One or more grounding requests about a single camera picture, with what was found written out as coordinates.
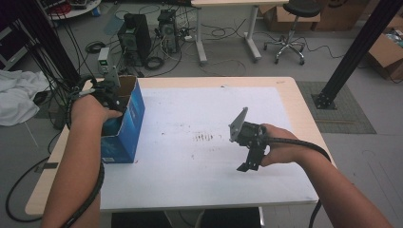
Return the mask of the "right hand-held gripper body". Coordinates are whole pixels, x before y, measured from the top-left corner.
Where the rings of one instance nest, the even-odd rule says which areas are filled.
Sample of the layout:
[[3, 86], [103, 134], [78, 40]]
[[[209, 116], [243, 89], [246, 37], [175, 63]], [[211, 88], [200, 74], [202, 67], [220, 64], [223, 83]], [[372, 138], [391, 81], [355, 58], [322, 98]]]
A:
[[262, 148], [267, 145], [265, 130], [261, 125], [245, 121], [248, 108], [244, 107], [235, 120], [229, 124], [231, 143], [238, 143], [248, 148]]

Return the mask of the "blue cardboard box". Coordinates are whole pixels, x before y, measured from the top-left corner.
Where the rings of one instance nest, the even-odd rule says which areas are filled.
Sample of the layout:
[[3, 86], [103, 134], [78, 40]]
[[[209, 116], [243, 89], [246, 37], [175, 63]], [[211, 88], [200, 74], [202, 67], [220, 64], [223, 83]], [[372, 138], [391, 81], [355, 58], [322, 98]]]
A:
[[144, 100], [135, 76], [120, 76], [117, 95], [123, 115], [107, 120], [102, 128], [104, 163], [133, 163], [144, 118]]

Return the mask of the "person's right hand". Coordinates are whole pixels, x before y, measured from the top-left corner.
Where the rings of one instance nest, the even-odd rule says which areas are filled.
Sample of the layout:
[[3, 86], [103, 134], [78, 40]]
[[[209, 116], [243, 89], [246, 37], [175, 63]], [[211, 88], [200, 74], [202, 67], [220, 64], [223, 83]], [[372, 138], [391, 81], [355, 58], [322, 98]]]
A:
[[[270, 138], [283, 138], [296, 140], [297, 137], [290, 131], [264, 123], [268, 136]], [[300, 145], [289, 144], [285, 142], [270, 142], [270, 152], [265, 155], [260, 163], [261, 166], [268, 166], [275, 163], [298, 162], [304, 148]]]

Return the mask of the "person's left hand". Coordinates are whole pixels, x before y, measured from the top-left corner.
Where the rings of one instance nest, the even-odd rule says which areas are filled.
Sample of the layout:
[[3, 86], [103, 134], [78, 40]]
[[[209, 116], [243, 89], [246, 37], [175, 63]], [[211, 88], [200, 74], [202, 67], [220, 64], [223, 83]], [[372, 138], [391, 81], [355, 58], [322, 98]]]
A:
[[70, 129], [100, 134], [107, 120], [117, 119], [122, 115], [122, 112], [103, 107], [92, 95], [86, 95], [73, 104]]

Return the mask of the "large black computer tower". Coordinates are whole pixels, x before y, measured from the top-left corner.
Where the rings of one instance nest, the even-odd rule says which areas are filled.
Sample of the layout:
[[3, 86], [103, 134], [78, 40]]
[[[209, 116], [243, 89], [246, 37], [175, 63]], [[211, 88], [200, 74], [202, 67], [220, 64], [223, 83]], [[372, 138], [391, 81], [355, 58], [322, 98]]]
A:
[[151, 49], [151, 38], [144, 14], [126, 13], [118, 31], [125, 62], [129, 66], [142, 67]]

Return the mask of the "small black computer tower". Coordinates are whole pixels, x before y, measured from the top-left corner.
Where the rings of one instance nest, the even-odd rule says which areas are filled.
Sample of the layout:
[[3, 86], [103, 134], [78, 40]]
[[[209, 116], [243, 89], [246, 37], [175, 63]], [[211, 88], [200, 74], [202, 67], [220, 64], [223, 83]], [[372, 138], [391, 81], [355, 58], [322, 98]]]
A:
[[174, 9], [162, 9], [158, 17], [158, 22], [163, 51], [166, 53], [177, 53], [179, 43], [176, 11]]

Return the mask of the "round white table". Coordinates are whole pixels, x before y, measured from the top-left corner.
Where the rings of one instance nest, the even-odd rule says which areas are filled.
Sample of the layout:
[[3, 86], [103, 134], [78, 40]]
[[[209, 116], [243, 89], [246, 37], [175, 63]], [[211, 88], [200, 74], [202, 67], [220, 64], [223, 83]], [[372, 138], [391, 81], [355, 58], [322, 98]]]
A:
[[51, 20], [63, 20], [87, 13], [97, 17], [101, 15], [102, 0], [63, 0], [48, 9]]

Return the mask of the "white cloth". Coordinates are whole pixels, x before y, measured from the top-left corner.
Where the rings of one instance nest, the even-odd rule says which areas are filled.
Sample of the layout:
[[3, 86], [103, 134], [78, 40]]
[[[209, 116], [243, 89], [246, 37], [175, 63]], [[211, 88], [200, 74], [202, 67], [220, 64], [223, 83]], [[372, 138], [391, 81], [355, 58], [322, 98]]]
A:
[[13, 126], [35, 116], [39, 107], [33, 100], [47, 90], [49, 82], [42, 71], [0, 69], [0, 125]]

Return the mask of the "grey floor mat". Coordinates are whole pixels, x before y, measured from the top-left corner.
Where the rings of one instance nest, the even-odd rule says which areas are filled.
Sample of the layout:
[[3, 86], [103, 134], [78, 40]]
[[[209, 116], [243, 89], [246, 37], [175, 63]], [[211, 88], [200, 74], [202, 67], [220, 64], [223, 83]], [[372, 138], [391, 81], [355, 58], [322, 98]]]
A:
[[325, 82], [297, 81], [297, 86], [321, 133], [375, 134], [376, 131], [362, 108], [345, 85], [326, 109], [316, 108], [314, 98]]

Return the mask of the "person's dark trousers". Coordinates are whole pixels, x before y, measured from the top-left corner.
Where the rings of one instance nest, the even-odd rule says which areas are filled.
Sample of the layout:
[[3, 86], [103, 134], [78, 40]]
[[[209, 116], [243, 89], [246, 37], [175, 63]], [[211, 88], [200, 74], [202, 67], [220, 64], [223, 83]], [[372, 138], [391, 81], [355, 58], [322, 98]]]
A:
[[[113, 213], [111, 228], [174, 228], [163, 211]], [[258, 207], [205, 209], [195, 228], [261, 228]]]

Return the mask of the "white desk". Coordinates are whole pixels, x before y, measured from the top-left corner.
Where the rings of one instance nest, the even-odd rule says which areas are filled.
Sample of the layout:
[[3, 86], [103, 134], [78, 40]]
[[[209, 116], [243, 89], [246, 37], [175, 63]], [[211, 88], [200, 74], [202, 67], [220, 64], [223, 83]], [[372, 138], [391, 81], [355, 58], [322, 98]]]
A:
[[207, 63], [207, 57], [202, 42], [202, 8], [204, 7], [221, 7], [221, 6], [250, 6], [250, 18], [248, 31], [243, 34], [243, 39], [252, 53], [252, 60], [256, 63], [261, 59], [259, 50], [253, 40], [253, 32], [255, 29], [256, 19], [260, 5], [274, 5], [288, 3], [288, 0], [191, 0], [191, 5], [197, 9], [197, 25], [196, 25], [196, 48], [199, 55], [201, 65]]

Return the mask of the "black stool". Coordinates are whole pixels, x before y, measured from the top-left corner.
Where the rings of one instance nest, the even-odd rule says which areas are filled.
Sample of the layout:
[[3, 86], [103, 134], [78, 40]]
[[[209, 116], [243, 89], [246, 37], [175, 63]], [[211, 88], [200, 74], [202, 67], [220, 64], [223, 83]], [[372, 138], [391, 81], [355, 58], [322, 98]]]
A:
[[305, 64], [303, 50], [306, 45], [304, 42], [299, 42], [294, 39], [295, 32], [297, 31], [297, 20], [299, 17], [314, 17], [320, 15], [321, 6], [316, 0], [289, 0], [289, 2], [283, 4], [282, 7], [296, 16], [295, 22], [291, 29], [287, 31], [287, 34], [280, 35], [278, 39], [272, 38], [266, 41], [263, 44], [263, 49], [266, 50], [269, 45], [280, 46], [275, 56], [276, 64], [279, 62], [280, 55], [286, 49], [291, 49], [299, 57], [299, 63], [303, 66]]

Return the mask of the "tall brown cardboard box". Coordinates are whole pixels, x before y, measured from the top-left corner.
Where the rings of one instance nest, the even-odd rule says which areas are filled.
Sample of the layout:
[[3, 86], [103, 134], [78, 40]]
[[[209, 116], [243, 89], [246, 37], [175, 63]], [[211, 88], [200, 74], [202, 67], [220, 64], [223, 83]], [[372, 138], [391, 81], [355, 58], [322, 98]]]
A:
[[346, 31], [354, 27], [370, 0], [316, 0], [321, 6], [320, 21], [313, 31]]

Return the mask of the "black metal frame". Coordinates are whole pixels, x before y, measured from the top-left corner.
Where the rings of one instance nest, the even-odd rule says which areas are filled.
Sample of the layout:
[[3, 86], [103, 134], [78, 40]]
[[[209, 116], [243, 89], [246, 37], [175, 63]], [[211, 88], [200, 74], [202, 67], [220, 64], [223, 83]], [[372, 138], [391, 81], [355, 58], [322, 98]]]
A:
[[81, 77], [69, 59], [60, 39], [50, 26], [48, 17], [43, 13], [36, 0], [14, 0], [14, 4], [19, 10], [24, 26], [39, 41], [61, 74], [62, 86], [67, 92], [71, 92]]

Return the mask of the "black metal post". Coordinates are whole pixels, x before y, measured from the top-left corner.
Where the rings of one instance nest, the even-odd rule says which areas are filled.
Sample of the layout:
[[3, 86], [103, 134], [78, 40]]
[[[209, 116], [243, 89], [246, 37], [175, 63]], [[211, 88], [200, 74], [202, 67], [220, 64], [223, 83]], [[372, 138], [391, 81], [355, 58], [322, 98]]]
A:
[[403, 7], [403, 0], [380, 0], [358, 33], [325, 87], [313, 98], [317, 109], [330, 109], [334, 100], [352, 76], [359, 62], [373, 46], [382, 31]]

